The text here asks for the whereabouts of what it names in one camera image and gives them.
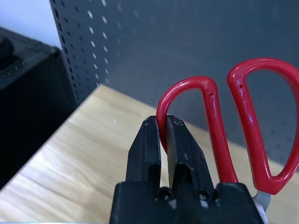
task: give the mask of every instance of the wooden tabletop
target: wooden tabletop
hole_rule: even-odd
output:
[[[128,150],[155,108],[101,85],[0,194],[0,221],[108,223],[114,187],[125,180]],[[218,182],[209,135],[187,124]],[[229,142],[239,180],[252,185],[247,152]],[[272,174],[282,166],[269,161]],[[161,185],[168,184],[162,152]],[[271,224],[299,223],[299,174],[272,197]]]

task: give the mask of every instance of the red scissor handle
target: red scissor handle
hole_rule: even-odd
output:
[[[228,74],[228,85],[232,92],[242,122],[247,143],[253,183],[256,189],[269,194],[277,194],[290,180],[299,165],[299,132],[289,159],[277,176],[272,176],[259,131],[254,108],[246,86],[246,76],[258,69],[279,73],[290,85],[299,111],[299,71],[292,65],[270,58],[252,59],[236,65]],[[231,161],[224,132],[216,83],[207,77],[191,77],[172,86],[161,98],[157,108],[157,122],[162,145],[167,152],[166,115],[171,102],[180,93],[189,89],[199,89],[203,94],[210,139],[220,182],[238,182]]]
[[[285,167],[277,176],[270,173],[256,113],[245,82],[246,76],[255,70],[271,70],[278,73],[289,84],[296,101],[297,128],[294,144]],[[299,165],[299,71],[281,60],[258,58],[236,65],[228,73],[227,81],[242,123],[254,186],[260,191],[275,195],[286,185]]]

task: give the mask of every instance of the gray pegboard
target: gray pegboard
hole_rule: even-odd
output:
[[[105,83],[156,106],[177,81],[206,75],[219,89],[228,139],[244,145],[229,93],[230,68],[254,57],[299,67],[297,1],[51,0],[77,102]],[[296,128],[294,97],[278,75],[259,71],[248,86],[268,157],[285,163]],[[171,112],[204,129],[201,94],[179,96]]]

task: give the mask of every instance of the red plastic handle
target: red plastic handle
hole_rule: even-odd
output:
[[[289,159],[282,172],[277,176],[272,176],[245,82],[245,78],[250,72],[260,69],[277,72],[288,82],[295,96],[297,111],[299,111],[299,71],[286,62],[260,58],[242,62],[236,65],[228,74],[228,85],[237,106],[247,143],[253,183],[256,189],[275,195],[290,180],[299,165],[299,117],[297,114],[297,131]],[[199,89],[203,94],[210,139],[220,182],[238,182],[224,132],[217,86],[210,78],[198,76],[182,80],[162,96],[157,108],[157,122],[160,139],[165,151],[167,152],[167,111],[174,98],[189,89]]]
[[[208,77],[196,76],[182,80],[173,85],[162,96],[157,108],[157,123],[164,150],[167,152],[166,115],[169,106],[177,95],[190,89],[199,89],[203,95],[210,139],[220,182],[238,182],[222,123],[217,86],[214,80]]]
[[[286,80],[295,96],[297,107],[295,140],[285,167],[277,176],[272,176],[270,173],[263,139],[245,82],[246,76],[255,70],[277,72]],[[227,81],[242,123],[254,186],[260,191],[275,195],[286,185],[299,165],[299,71],[281,60],[258,58],[236,65],[229,72]]]

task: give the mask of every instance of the black toolbox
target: black toolbox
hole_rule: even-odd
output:
[[[0,28],[0,189],[76,107],[60,50]]]

